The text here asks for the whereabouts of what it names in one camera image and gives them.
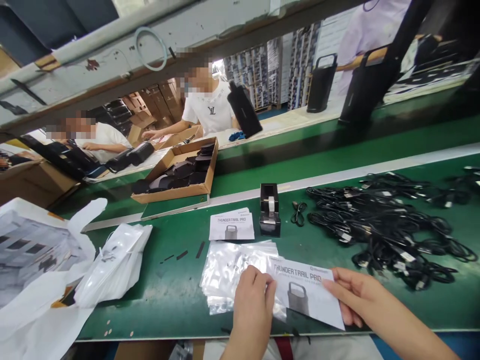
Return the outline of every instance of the white plastic bag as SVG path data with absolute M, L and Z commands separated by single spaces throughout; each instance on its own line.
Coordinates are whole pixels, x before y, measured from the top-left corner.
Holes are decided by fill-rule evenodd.
M 142 251 L 151 231 L 151 225 L 116 228 L 75 290 L 73 298 L 80 308 L 120 299 L 139 280 Z

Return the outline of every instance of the plastic bag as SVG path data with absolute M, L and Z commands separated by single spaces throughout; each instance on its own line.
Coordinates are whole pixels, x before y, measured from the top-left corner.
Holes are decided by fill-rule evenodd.
M 200 280 L 210 315 L 234 310 L 235 291 L 240 276 L 249 265 L 265 273 L 268 258 L 278 256 L 277 245 L 271 240 L 241 245 L 211 242 Z M 273 316 L 284 322 L 287 320 L 287 309 L 276 298 Z
M 116 228 L 75 290 L 79 307 L 120 299 L 139 280 L 142 251 L 151 231 L 151 225 Z

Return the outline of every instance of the open cardboard box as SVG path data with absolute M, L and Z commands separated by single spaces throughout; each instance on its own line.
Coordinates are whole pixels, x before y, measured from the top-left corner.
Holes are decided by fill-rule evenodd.
M 167 141 L 159 142 L 153 145 L 153 147 L 155 148 L 155 150 L 170 148 L 188 139 L 192 135 L 195 135 L 193 140 L 200 139 L 203 136 L 203 134 L 204 134 L 204 130 L 202 126 L 194 125 L 191 128 L 188 128 L 187 130 L 183 130 L 182 132 L 179 132 L 170 136 Z
M 0 205 L 22 198 L 46 208 L 77 183 L 46 160 L 20 163 L 0 173 Z
M 205 182 L 194 184 L 186 187 L 174 188 L 170 190 L 132 194 L 131 198 L 140 204 L 154 203 L 158 201 L 187 198 L 195 195 L 210 194 L 212 191 L 212 182 L 214 181 L 215 164 L 217 162 L 217 154 L 219 153 L 219 142 L 216 137 L 206 138 L 195 142 L 188 143 L 179 147 L 172 147 L 163 156 L 163 158 L 155 165 L 155 167 L 146 176 L 145 180 L 151 183 L 160 177 L 166 169 L 173 164 L 184 161 L 188 157 L 197 156 L 197 152 L 204 145 L 215 144 L 213 154 L 211 156 L 210 166 L 206 172 Z

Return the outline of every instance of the instruction manual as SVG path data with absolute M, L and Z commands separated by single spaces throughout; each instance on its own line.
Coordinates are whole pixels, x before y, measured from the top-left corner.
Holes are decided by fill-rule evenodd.
M 277 282 L 275 295 L 281 305 L 345 330 L 338 299 L 322 285 L 322 279 L 334 281 L 331 270 L 269 257 L 266 272 Z
M 248 207 L 210 216 L 210 241 L 254 240 L 254 222 Z

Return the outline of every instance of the white cable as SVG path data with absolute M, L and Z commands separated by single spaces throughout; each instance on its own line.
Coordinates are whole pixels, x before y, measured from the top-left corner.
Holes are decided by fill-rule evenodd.
M 140 53 L 140 47 L 139 47 L 139 38 L 140 38 L 140 34 L 141 33 L 150 33 L 152 34 L 157 40 L 158 42 L 160 43 L 161 45 L 161 48 L 163 50 L 163 62 L 161 63 L 161 65 L 159 67 L 153 67 L 153 66 L 150 66 L 148 65 L 146 62 L 145 62 L 145 59 L 144 57 L 142 56 L 142 54 Z M 160 71 L 162 70 L 165 65 L 167 64 L 167 47 L 165 46 L 165 43 L 164 41 L 149 27 L 146 27 L 146 26 L 140 26 L 136 31 L 135 31 L 135 46 L 136 46 L 136 53 L 138 54 L 138 58 L 140 59 L 140 62 L 149 70 L 152 70 L 152 71 Z

